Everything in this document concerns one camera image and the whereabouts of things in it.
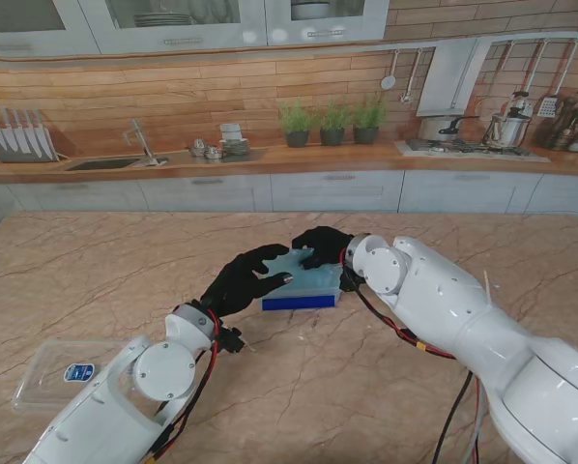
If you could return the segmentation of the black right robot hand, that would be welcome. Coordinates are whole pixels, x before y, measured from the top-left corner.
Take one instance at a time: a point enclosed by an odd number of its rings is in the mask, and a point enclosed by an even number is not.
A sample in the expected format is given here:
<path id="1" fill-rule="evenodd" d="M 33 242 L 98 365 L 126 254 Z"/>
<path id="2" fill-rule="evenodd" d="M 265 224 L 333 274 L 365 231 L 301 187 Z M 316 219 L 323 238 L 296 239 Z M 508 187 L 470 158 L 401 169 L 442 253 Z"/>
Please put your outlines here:
<path id="1" fill-rule="evenodd" d="M 339 264 L 342 252 L 353 238 L 353 235 L 335 228 L 317 226 L 296 237 L 292 241 L 292 249 L 310 248 L 312 252 L 301 261 L 301 266 L 305 270 L 317 269 L 324 265 Z"/>

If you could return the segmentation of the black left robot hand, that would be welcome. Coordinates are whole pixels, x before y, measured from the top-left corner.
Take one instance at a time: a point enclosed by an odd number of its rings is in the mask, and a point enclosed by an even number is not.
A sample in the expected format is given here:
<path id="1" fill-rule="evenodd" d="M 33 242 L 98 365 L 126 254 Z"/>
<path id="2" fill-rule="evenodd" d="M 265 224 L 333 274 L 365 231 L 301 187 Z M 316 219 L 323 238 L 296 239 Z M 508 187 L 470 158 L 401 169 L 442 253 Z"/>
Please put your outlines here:
<path id="1" fill-rule="evenodd" d="M 271 244 L 240 253 L 226 264 L 217 278 L 202 295 L 200 303 L 205 312 L 218 319 L 246 309 L 254 300 L 290 283 L 292 275 L 281 272 L 270 275 L 266 261 L 286 255 L 285 245 Z"/>

